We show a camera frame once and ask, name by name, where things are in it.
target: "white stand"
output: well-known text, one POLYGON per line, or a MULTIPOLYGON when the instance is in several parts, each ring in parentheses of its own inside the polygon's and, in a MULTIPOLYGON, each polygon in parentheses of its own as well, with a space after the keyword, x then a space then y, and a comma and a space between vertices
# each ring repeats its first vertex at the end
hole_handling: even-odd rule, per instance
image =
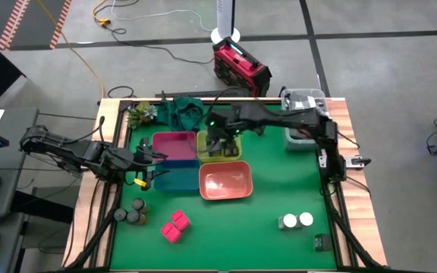
POLYGON ((235 0, 217 1, 217 28, 212 31, 212 42, 217 44, 226 37, 231 37, 234 42, 239 42, 241 34, 234 28, 235 0))
MULTIPOLYGON (((212 35, 210 35, 210 37, 212 38, 212 42, 214 44, 218 44, 220 41, 222 41, 225 37, 220 37, 219 34, 219 29, 215 28, 212 31, 212 35)), ((237 30, 236 28, 234 28, 234 33, 232 33, 232 41, 234 42, 239 42, 239 40, 241 39, 241 33, 239 32, 239 30, 237 30)))

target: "yellow object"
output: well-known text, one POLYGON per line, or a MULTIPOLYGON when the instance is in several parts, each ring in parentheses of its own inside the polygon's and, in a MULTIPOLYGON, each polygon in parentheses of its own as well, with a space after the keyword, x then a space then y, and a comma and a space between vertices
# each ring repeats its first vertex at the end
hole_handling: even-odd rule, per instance
POLYGON ((102 4, 104 4, 104 2, 106 2, 107 0, 102 0, 93 10, 92 10, 92 17, 94 19, 96 19, 99 22, 99 25, 101 27, 107 27, 110 23, 111 20, 109 18, 98 18, 96 16, 96 9, 99 8, 102 4))
POLYGON ((147 185, 146 182, 142 181, 142 180, 139 179, 139 178, 134 178, 134 183, 136 183, 136 184, 138 184, 138 185, 140 185, 140 186, 142 186, 142 187, 145 187, 145 186, 147 185))
POLYGON ((74 48, 72 48, 72 45, 68 42, 67 37, 65 37, 64 32, 61 31, 61 28, 57 25, 57 21, 54 19, 50 11, 46 8, 46 6, 42 3, 42 0, 36 0, 38 2, 38 5, 43 9, 43 12, 45 12, 46 16, 50 18, 50 20, 53 22, 55 27, 60 30, 60 34, 62 37, 64 37, 65 43, 67 44, 68 48, 89 68, 90 72, 94 75, 94 77, 97 79, 97 82, 100 85, 100 92, 101 92, 101 98, 104 99, 105 97, 105 91, 104 91, 104 83, 102 83, 101 78, 97 75, 97 73, 90 67, 90 64, 87 63, 80 54, 78 54, 74 48))
POLYGON ((196 134, 196 156, 202 163, 210 163, 210 162, 231 162, 236 161, 242 156, 242 146, 241 146, 241 138, 242 135, 235 137, 235 143, 239 148, 239 155, 232 157, 225 157, 223 155, 210 156, 209 152, 206 151, 206 137, 208 133, 206 131, 200 131, 196 134))

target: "white cable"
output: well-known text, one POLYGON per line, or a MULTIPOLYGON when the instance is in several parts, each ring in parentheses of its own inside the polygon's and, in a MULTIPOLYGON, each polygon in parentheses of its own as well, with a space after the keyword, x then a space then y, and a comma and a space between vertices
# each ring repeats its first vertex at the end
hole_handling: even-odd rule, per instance
POLYGON ((202 29, 204 29, 206 31, 213 31, 211 29, 208 29, 208 28, 204 27, 203 26, 202 17, 198 13, 196 13, 195 11, 192 11, 192 10, 175 10, 175 11, 169 11, 169 12, 165 12, 165 13, 161 13, 161 14, 141 15, 141 16, 136 16, 136 17, 133 17, 133 18, 121 18, 121 17, 119 17, 118 15, 116 15, 114 13, 115 2, 116 2, 116 0, 114 0, 112 2, 111 13, 112 13, 112 15, 114 15, 114 17, 117 20, 136 20, 136 19, 141 19, 141 18, 164 16, 164 15, 168 15, 168 14, 173 14, 175 12, 191 12, 191 13, 195 14, 200 19, 200 26, 202 27, 202 29))

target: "small black box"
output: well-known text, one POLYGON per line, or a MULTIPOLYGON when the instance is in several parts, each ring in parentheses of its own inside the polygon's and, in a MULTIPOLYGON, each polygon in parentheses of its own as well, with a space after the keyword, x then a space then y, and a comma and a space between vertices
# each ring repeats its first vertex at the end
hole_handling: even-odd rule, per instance
POLYGON ((332 238, 328 234, 315 235, 315 250, 330 251, 332 250, 332 238))

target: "yellow tray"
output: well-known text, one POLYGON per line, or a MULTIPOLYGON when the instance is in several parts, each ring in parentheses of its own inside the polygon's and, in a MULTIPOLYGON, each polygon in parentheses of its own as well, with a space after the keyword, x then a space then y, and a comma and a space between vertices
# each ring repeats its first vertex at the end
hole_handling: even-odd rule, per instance
POLYGON ((236 161, 242 156, 242 147, 241 147, 241 137, 236 136, 235 137, 235 143, 237 144, 237 147, 239 148, 239 155, 238 156, 230 156, 230 157, 224 157, 223 155, 217 155, 217 156, 209 156, 209 152, 206 151, 206 137, 208 136, 208 133, 203 130, 196 134, 196 156, 202 163, 210 163, 210 162, 231 162, 236 161))

